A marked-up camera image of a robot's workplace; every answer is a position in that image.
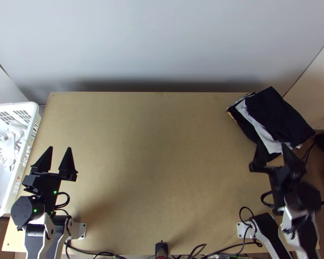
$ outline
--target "wooden table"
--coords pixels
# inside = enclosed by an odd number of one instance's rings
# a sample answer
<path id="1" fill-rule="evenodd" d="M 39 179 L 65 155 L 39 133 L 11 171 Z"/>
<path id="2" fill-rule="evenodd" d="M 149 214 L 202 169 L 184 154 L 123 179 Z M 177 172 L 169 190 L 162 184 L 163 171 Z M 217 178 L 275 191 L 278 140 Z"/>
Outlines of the wooden table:
<path id="1" fill-rule="evenodd" d="M 81 249 L 153 254 L 164 240 L 171 254 L 188 254 L 200 243 L 208 244 L 205 253 L 241 243 L 239 209 L 271 212 L 260 202 L 268 176 L 248 171 L 255 144 L 226 113 L 241 96 L 51 93 L 25 174 L 50 145 L 51 172 L 58 172 L 72 147 L 78 179 L 60 191 L 71 196 L 66 210 L 88 224 L 85 240 L 72 241 Z M 12 220 L 3 250 L 25 251 Z M 244 252 L 266 250 L 247 245 Z"/>

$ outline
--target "folded clothes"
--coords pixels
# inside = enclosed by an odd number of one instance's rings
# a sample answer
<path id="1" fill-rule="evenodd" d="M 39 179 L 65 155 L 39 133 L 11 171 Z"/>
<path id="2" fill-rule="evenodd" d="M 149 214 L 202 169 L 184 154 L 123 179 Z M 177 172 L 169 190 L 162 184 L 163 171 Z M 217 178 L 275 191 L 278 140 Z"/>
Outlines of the folded clothes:
<path id="1" fill-rule="evenodd" d="M 246 95 L 227 109 L 244 134 L 259 148 L 262 161 L 282 153 L 282 143 L 299 148 L 315 132 L 273 88 Z"/>
<path id="2" fill-rule="evenodd" d="M 26 127 L 19 121 L 12 120 L 7 132 L 0 137 L 0 163 L 6 170 L 14 169 L 25 134 Z"/>
<path id="3" fill-rule="evenodd" d="M 290 142 L 294 148 L 315 131 L 271 86 L 245 100 L 251 117 L 262 124 L 274 140 Z"/>
<path id="4" fill-rule="evenodd" d="M 235 107 L 239 113 L 254 127 L 256 133 L 259 138 L 263 141 L 265 147 L 269 154 L 272 153 L 282 153 L 282 145 L 278 140 L 274 140 L 271 134 L 265 129 L 265 127 L 257 122 L 251 115 L 248 113 L 246 106 L 246 99 L 238 103 Z M 292 149 L 289 142 L 285 142 L 285 144 Z"/>
<path id="5" fill-rule="evenodd" d="M 235 119 L 241 130 L 244 132 L 244 134 L 254 143 L 256 143 L 258 146 L 260 146 L 260 152 L 263 154 L 265 162 L 269 162 L 276 157 L 278 157 L 279 153 L 272 153 L 270 154 L 263 144 L 262 140 L 260 139 L 259 135 L 257 134 L 254 126 L 249 123 L 242 114 L 235 108 L 239 103 L 241 103 L 243 100 L 245 100 L 247 97 L 254 95 L 255 93 L 252 93 L 250 95 L 247 95 L 243 97 L 242 99 L 235 102 L 232 106 L 230 106 L 227 109 L 227 112 L 231 114 L 231 116 Z"/>

